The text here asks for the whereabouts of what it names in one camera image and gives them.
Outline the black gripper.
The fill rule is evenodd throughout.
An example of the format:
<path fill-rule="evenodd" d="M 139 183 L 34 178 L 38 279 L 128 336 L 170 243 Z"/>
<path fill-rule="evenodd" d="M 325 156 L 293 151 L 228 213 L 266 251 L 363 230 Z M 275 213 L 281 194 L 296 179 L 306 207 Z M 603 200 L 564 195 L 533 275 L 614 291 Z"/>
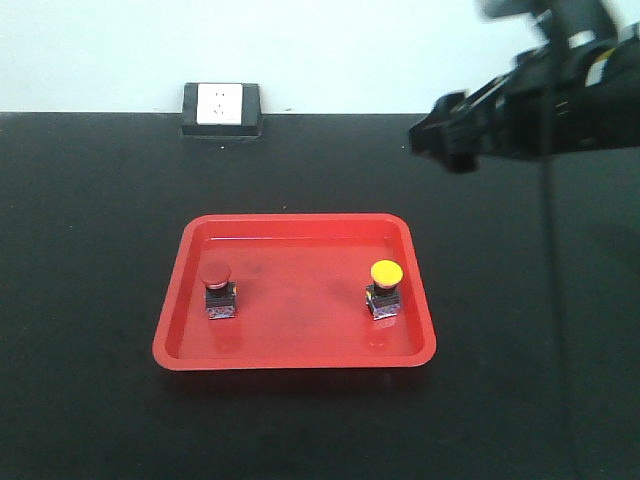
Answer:
<path fill-rule="evenodd" d="M 411 153 L 449 173 L 477 170 L 480 155 L 534 160 L 544 155 L 639 145 L 639 41 L 595 42 L 566 57 L 546 98 L 551 61 L 532 55 L 495 96 L 452 92 L 409 130 Z"/>

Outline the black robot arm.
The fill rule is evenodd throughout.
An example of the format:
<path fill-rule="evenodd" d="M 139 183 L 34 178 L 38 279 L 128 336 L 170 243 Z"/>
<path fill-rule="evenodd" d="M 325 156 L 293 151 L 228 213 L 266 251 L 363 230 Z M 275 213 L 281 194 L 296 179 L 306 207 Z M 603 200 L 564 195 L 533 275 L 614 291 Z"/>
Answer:
<path fill-rule="evenodd" d="M 639 26 L 619 29 L 601 1 L 484 1 L 493 19 L 528 14 L 543 45 L 472 94 L 440 97 L 409 131 L 413 154 L 451 173 L 483 155 L 551 155 L 639 144 Z"/>

